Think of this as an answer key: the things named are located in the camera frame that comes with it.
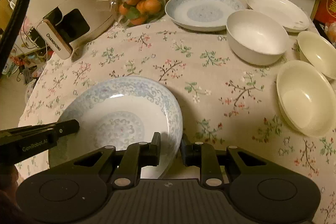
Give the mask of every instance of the table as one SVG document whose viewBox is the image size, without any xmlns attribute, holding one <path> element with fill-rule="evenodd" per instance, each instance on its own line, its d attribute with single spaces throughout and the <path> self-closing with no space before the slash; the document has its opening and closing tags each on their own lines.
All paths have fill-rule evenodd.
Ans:
<svg viewBox="0 0 336 224">
<path fill-rule="evenodd" d="M 311 23 L 310 30 L 317 32 Z M 240 60 L 226 31 L 200 34 L 179 28 L 167 16 L 159 22 L 122 29 L 116 25 L 80 47 L 72 58 L 53 55 L 33 90 L 19 126 L 58 120 L 66 107 L 91 86 L 124 75 L 154 79 L 177 98 L 190 141 L 216 149 L 240 146 L 310 177 L 320 188 L 314 221 L 336 221 L 336 128 L 325 138 L 293 132 L 278 108 L 276 76 L 281 65 L 299 59 L 297 34 L 286 54 L 269 67 Z M 23 178 L 48 168 L 44 152 L 17 165 Z M 166 177 L 198 177 L 196 167 L 176 161 Z"/>
</svg>

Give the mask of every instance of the floor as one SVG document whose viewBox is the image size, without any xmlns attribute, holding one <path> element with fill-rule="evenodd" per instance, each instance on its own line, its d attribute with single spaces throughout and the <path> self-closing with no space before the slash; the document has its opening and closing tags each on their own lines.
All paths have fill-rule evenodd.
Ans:
<svg viewBox="0 0 336 224">
<path fill-rule="evenodd" d="M 0 130 L 17 127 L 26 107 L 26 85 L 22 75 L 21 81 L 16 81 L 17 73 L 0 78 Z"/>
</svg>

